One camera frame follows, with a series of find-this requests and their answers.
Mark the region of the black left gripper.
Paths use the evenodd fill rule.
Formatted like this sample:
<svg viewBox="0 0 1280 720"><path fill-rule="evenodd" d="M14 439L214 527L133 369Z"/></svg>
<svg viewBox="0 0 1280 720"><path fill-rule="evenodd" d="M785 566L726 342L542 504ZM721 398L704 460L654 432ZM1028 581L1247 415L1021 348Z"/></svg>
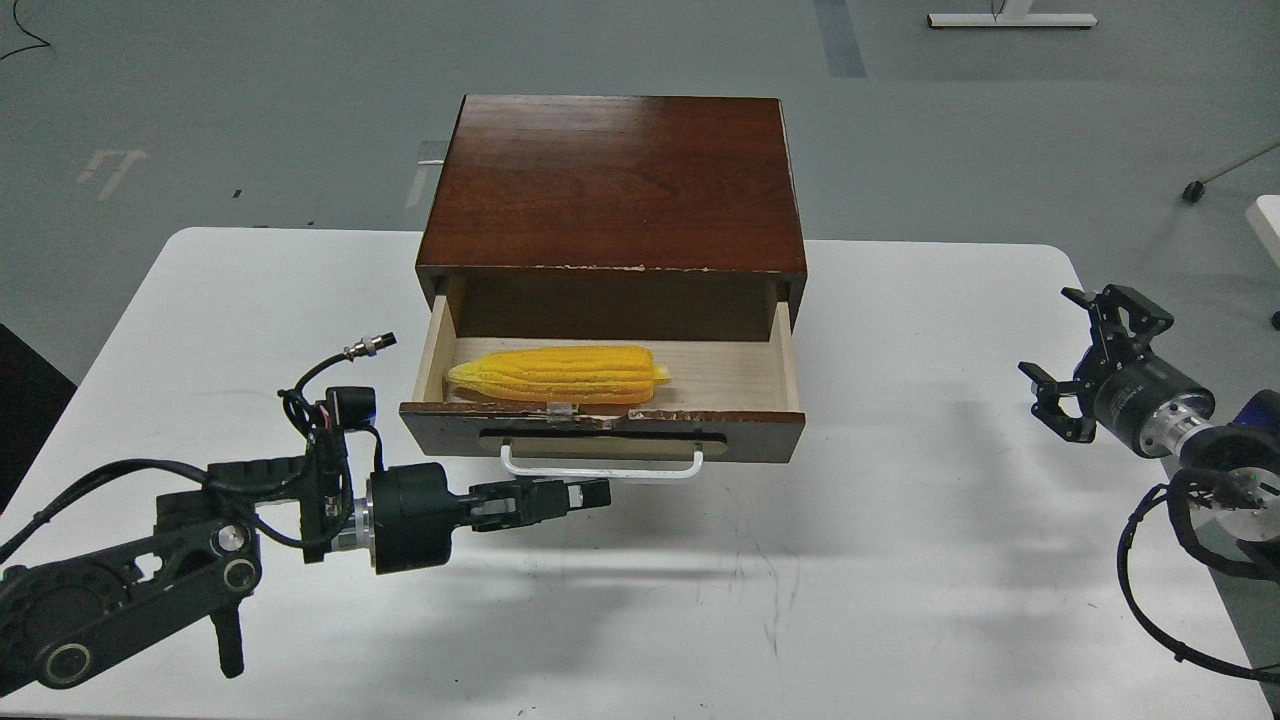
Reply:
<svg viewBox="0 0 1280 720"><path fill-rule="evenodd" d="M532 527L577 510L609 506L605 479L529 478L474 486L468 496L449 492L439 462L372 471L366 496L330 543L332 552L367 550L376 574L444 565L451 559L452 532Z"/></svg>

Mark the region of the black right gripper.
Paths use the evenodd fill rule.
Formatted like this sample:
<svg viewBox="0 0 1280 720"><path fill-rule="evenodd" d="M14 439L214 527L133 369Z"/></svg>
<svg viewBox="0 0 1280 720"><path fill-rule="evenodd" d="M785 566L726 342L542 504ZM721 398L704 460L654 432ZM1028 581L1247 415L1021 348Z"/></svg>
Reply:
<svg viewBox="0 0 1280 720"><path fill-rule="evenodd" d="M1071 380L1055 379L1034 363L1018 364L1036 396L1032 416L1070 443L1092 443L1098 423L1140 457L1178 454L1187 434L1210 424L1216 398L1151 356L1151 341L1172 327L1174 316L1124 284L1098 293L1066 287L1061 295L1088 314L1091 346ZM1080 416L1062 409L1070 397L1079 397Z"/></svg>

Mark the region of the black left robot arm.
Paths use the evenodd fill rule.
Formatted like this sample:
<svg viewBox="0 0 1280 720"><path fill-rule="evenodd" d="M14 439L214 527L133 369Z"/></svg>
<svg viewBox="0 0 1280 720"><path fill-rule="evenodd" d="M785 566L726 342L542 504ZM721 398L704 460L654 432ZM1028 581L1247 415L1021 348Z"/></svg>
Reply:
<svg viewBox="0 0 1280 720"><path fill-rule="evenodd" d="M375 434L376 395L342 386L310 401L307 383L330 366L371 357L392 333L343 348L280 391L305 451L293 457L187 462L136 457L93 469L37 511L3 546L9 561L37 529L113 480L164 471L195 483L156 498L150 536L37 566L3 570L3 693L38 683L79 685L201 620L214 625L221 673L244 670L239 607L262 579L261 542L306 562L366 548L379 574L449 561L452 536L508 530L611 502L604 478L512 477L449 491L436 462L388 468L379 448L364 497L355 493L346 438Z"/></svg>

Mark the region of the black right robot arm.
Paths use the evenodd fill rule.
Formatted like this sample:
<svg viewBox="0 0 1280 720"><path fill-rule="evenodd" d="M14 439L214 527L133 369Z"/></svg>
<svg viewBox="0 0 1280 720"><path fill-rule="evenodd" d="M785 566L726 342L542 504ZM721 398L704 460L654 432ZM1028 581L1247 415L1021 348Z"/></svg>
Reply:
<svg viewBox="0 0 1280 720"><path fill-rule="evenodd" d="M1123 284L1097 293L1068 287L1062 295L1087 313L1091 342L1068 379L1019 364L1034 395L1030 414L1069 443L1089 443L1105 429L1139 457L1176 464L1169 480L1144 493L1120 534L1116 573L1128 609L1176 661L1276 685L1276 664L1233 664L1158 626L1137 601L1130 553L1139 525L1164 509L1176 542L1201 565L1277 583L1277 392L1261 389L1230 421L1216 423L1213 393L1152 350L1152 340L1172 327L1171 314Z"/></svg>

